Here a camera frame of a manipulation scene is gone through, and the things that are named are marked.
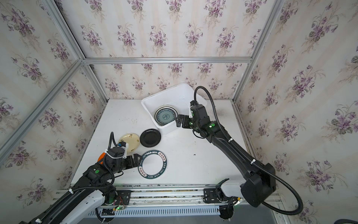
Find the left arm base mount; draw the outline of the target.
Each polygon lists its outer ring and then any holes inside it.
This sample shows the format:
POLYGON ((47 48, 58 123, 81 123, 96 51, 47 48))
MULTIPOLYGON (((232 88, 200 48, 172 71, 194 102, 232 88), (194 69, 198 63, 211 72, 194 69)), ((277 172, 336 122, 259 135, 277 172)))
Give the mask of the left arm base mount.
POLYGON ((131 190, 110 190, 104 195, 103 205, 108 208, 95 209, 95 214, 102 224, 109 224, 117 211, 124 210, 129 205, 131 190))

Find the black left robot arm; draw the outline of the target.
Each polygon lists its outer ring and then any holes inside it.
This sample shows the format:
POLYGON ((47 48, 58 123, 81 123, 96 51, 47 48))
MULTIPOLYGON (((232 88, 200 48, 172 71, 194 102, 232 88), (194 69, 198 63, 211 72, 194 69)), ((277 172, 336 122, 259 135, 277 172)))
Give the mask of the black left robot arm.
POLYGON ((89 166, 82 177, 48 209, 28 221, 29 224, 59 224, 81 204, 99 207, 113 205, 118 196, 114 186, 115 174, 126 169, 129 143, 116 142, 111 132, 108 148, 103 157, 89 166))

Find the beige plate with calligraphy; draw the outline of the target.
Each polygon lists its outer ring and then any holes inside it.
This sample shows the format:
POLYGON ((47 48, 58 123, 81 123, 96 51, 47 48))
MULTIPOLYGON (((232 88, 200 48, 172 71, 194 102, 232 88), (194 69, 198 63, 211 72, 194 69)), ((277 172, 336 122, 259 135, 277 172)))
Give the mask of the beige plate with calligraphy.
POLYGON ((118 143, 122 144, 122 142, 125 142, 128 145, 127 153, 133 153, 140 146, 140 138, 135 133, 127 133, 123 135, 118 143))

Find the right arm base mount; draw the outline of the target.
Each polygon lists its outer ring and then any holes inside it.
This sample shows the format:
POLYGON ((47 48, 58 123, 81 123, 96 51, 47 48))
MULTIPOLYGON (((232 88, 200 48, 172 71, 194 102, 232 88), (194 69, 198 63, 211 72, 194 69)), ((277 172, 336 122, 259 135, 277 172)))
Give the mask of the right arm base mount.
POLYGON ((226 178, 220 181, 214 188, 203 190, 203 202, 207 204, 221 203, 219 206, 220 218, 230 220, 234 215, 234 206, 243 199, 239 180, 226 178))

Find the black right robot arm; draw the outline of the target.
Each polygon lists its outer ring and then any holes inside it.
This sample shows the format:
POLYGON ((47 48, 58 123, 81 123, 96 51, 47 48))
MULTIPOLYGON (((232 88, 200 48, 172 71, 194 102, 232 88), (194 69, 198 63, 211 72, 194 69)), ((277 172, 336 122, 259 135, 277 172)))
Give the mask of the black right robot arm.
POLYGON ((304 209, 304 203, 297 191, 287 182, 276 175, 274 167, 267 163, 263 164, 243 149, 225 130, 219 122, 216 107, 209 91, 203 87, 196 87, 194 93, 202 89, 212 105, 214 120, 211 121, 205 106, 199 104, 197 96, 194 95, 190 103, 191 115, 178 115, 176 125, 178 127, 191 129, 199 138, 206 139, 218 149, 238 168, 245 183, 240 186, 243 198, 253 207, 264 205, 267 208, 287 216, 300 214, 304 209), (265 200, 276 191, 276 182, 285 186, 296 198, 297 207, 292 211, 285 211, 276 208, 265 200))

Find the blue floral small plate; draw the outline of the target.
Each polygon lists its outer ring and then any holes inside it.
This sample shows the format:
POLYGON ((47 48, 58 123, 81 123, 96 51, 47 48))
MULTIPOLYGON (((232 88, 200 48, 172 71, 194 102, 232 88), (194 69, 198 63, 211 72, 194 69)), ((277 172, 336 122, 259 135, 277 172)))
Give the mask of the blue floral small plate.
POLYGON ((171 106, 163 106, 159 108, 155 115, 154 119, 160 126, 165 126, 173 121, 175 121, 178 116, 177 111, 171 106))

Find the green Hao Wei plate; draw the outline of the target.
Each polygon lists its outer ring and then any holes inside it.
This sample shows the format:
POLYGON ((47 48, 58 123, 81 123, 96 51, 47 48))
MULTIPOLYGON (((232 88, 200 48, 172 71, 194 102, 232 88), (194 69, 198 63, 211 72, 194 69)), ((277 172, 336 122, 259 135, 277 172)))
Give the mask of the green Hao Wei plate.
POLYGON ((139 174, 145 179, 156 179, 164 174, 167 168, 167 157, 158 150, 145 152, 139 162, 139 174))

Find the black glossy plate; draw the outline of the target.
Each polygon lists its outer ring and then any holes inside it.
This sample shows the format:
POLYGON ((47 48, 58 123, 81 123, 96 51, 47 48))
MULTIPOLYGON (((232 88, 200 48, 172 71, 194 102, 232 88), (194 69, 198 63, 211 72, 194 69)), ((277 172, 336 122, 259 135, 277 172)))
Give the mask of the black glossy plate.
POLYGON ((140 143, 144 147, 155 147, 161 141, 161 133, 154 128, 145 130, 140 136, 140 143))

